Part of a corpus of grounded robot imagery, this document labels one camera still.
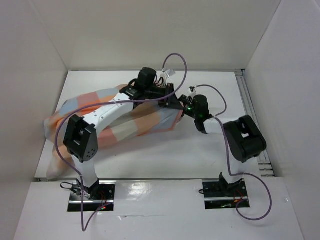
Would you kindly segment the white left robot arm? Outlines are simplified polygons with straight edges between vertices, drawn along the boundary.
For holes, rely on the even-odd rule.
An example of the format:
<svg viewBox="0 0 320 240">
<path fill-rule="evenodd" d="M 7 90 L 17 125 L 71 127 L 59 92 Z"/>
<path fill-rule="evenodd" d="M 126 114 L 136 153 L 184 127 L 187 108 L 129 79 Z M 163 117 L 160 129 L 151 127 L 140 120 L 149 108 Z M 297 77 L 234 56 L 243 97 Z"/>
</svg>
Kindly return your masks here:
<svg viewBox="0 0 320 240">
<path fill-rule="evenodd" d="M 82 117 L 76 114 L 70 117 L 63 143 L 80 173 L 81 179 L 77 183 L 86 199 L 92 200 L 99 193 L 100 182 L 93 158 L 99 148 L 98 137 L 105 128 L 144 102 L 156 100 L 160 107 L 182 110 L 174 85 L 167 82 L 174 74 L 172 69 L 163 70 L 159 83 L 155 83 L 156 71 L 144 67 L 138 77 L 123 87 L 107 105 Z"/>
</svg>

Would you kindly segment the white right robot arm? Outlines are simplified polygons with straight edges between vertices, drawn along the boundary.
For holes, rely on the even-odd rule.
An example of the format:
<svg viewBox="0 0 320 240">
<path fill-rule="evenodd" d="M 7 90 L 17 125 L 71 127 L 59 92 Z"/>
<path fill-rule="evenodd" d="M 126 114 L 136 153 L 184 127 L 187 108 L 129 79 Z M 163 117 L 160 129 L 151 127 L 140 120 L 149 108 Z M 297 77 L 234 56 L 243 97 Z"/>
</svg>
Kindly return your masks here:
<svg viewBox="0 0 320 240">
<path fill-rule="evenodd" d="M 210 114 L 208 100 L 204 95 L 182 95 L 183 114 L 194 119 L 196 129 L 203 134 L 222 134 L 226 141 L 227 163 L 218 179 L 218 190 L 230 196 L 242 181 L 249 167 L 249 160 L 258 157 L 267 143 L 249 115 L 225 123 Z"/>
</svg>

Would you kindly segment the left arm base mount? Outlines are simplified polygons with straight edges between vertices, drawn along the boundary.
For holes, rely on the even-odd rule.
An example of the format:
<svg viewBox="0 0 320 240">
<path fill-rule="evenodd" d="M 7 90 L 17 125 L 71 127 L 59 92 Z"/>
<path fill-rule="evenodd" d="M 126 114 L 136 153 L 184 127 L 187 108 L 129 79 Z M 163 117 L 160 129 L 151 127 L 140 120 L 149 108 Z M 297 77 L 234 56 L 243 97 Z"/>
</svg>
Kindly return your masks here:
<svg viewBox="0 0 320 240">
<path fill-rule="evenodd" d="M 67 211 L 70 213 L 81 212 L 81 187 L 77 181 L 63 181 L 60 187 L 69 190 Z M 83 198 L 83 211 L 112 212 L 114 210 L 116 183 L 114 181 L 101 180 L 97 190 L 91 194 L 85 194 Z"/>
</svg>

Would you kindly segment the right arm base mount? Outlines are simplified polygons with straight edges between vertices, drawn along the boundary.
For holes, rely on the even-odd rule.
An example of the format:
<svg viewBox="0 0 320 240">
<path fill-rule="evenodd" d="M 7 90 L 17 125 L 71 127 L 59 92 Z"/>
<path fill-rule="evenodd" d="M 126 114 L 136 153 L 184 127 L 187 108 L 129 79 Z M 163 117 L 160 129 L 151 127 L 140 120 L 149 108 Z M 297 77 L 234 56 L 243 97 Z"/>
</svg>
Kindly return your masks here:
<svg viewBox="0 0 320 240">
<path fill-rule="evenodd" d="M 247 186 L 243 179 L 231 185 L 229 189 L 224 188 L 218 179 L 203 180 L 202 188 L 198 191 L 204 198 L 206 210 L 222 210 L 250 208 Z"/>
</svg>

